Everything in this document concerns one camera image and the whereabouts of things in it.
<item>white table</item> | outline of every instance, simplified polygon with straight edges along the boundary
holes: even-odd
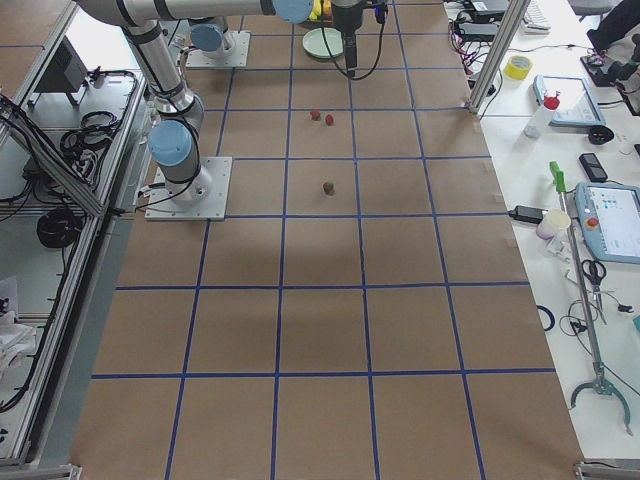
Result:
[[[512,47],[532,49],[542,45],[590,45],[583,27],[565,1],[538,2],[552,23],[551,34],[531,36],[519,32]],[[515,53],[509,52],[506,58]],[[576,183],[588,180],[578,163],[578,156],[584,152],[596,153],[612,180],[640,185],[640,156],[633,149],[634,143],[640,143],[640,118],[632,117],[624,105],[603,109],[607,125],[617,134],[616,139],[604,146],[591,145],[586,132],[565,133],[566,130],[554,129],[538,140],[522,135],[530,115],[537,108],[531,90],[535,74],[588,77],[579,62],[579,57],[585,53],[586,50],[581,48],[545,48],[525,53],[533,60],[533,70],[523,81],[504,76],[501,92],[482,120],[509,208],[517,204],[559,208],[549,162],[555,160],[559,163],[565,172],[567,187],[571,189]],[[593,87],[593,91],[599,102],[620,99],[613,88]],[[571,264],[550,255],[545,248],[546,243],[535,235],[533,226],[514,222],[513,228],[537,303],[549,307],[559,318],[567,311],[570,302],[579,298],[577,286],[564,277]],[[586,250],[582,257],[590,258]],[[636,315],[640,314],[640,266],[614,263],[606,266],[608,276],[603,282],[603,290],[614,290],[614,295],[622,303],[634,305]],[[635,315],[617,312],[615,302],[606,296],[603,302],[608,325],[596,322],[603,360],[625,380],[640,388],[640,333],[632,322]],[[580,307],[574,312],[582,315]],[[548,323],[544,315],[542,322],[544,325]],[[588,346],[586,333],[582,336]],[[574,388],[594,379],[591,359],[578,341],[564,335],[558,326],[548,332],[547,339],[568,405]],[[636,436],[625,432],[622,406],[616,399],[597,395],[591,390],[583,391],[576,408],[570,412],[583,454],[587,458],[640,458],[640,397],[608,372],[606,378],[629,402],[631,428]]]

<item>white container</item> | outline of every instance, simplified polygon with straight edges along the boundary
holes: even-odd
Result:
[[[560,106],[558,93],[555,97],[544,97],[544,102],[540,108],[533,114],[527,126],[524,127],[524,134],[529,138],[539,138],[542,132],[549,127],[549,123],[553,118],[553,114]]]
[[[562,210],[549,210],[536,228],[536,235],[544,240],[555,237],[571,225],[571,218]]]

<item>brown object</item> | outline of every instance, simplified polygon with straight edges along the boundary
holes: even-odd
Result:
[[[336,190],[332,182],[324,182],[322,184],[322,190],[324,190],[324,193],[326,193],[329,196],[333,196],[336,194]]]

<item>red cap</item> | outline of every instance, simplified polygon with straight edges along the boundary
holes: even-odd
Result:
[[[549,110],[557,110],[560,106],[560,99],[558,98],[559,92],[556,92],[555,97],[544,97],[544,106]]]

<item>black scissors handle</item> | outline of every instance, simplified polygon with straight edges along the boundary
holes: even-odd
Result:
[[[599,287],[604,277],[607,276],[607,267],[598,260],[583,260],[582,273],[591,282],[591,285]]]

